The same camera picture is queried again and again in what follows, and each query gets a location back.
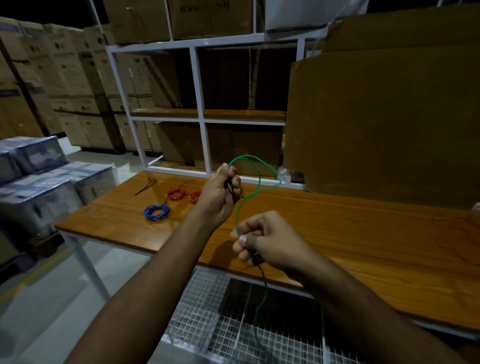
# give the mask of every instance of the person's left hand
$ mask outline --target person's left hand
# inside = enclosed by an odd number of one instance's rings
[[[228,177],[232,178],[235,201],[230,191],[224,188]],[[227,221],[235,203],[241,197],[243,197],[243,186],[240,176],[234,166],[228,168],[228,164],[224,163],[205,183],[195,209],[207,214],[209,222],[211,221],[216,229]]]

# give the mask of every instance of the yellow floor line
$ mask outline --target yellow floor line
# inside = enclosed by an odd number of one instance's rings
[[[38,276],[41,272],[43,272],[45,269],[47,269],[49,266],[57,262],[58,260],[62,259],[64,256],[66,256],[70,252],[70,248],[66,248],[62,252],[58,253],[56,256],[51,258],[48,262],[44,263],[43,265],[39,266],[36,270],[34,270],[28,277],[26,277],[24,280],[22,280],[20,283],[18,283],[15,287],[13,287],[11,290],[7,291],[5,294],[0,296],[0,303],[9,299],[12,297],[22,286],[26,285],[28,282],[30,282],[33,278]]]

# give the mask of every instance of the person's right hand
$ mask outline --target person's right hand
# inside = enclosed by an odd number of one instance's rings
[[[283,271],[299,271],[306,259],[315,254],[314,249],[276,211],[255,215],[239,224],[231,232],[233,251],[245,266],[252,267],[252,255],[247,249],[257,251],[271,266]]]

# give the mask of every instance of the hand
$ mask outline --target hand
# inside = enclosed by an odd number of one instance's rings
[[[224,188],[228,177],[232,178],[235,201],[230,191]],[[205,183],[195,209],[207,214],[209,222],[211,221],[213,228],[216,229],[229,218],[235,203],[241,197],[243,186],[240,176],[234,166],[228,168],[228,164],[224,163]]]
[[[247,267],[252,267],[252,255],[247,249],[257,251],[271,266],[283,271],[299,271],[314,249],[276,211],[255,215],[239,224],[231,232],[233,251]]]

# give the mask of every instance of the fingernail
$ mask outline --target fingernail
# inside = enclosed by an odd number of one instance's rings
[[[245,247],[245,243],[247,242],[247,236],[246,235],[241,235],[239,237],[239,244],[240,246]]]

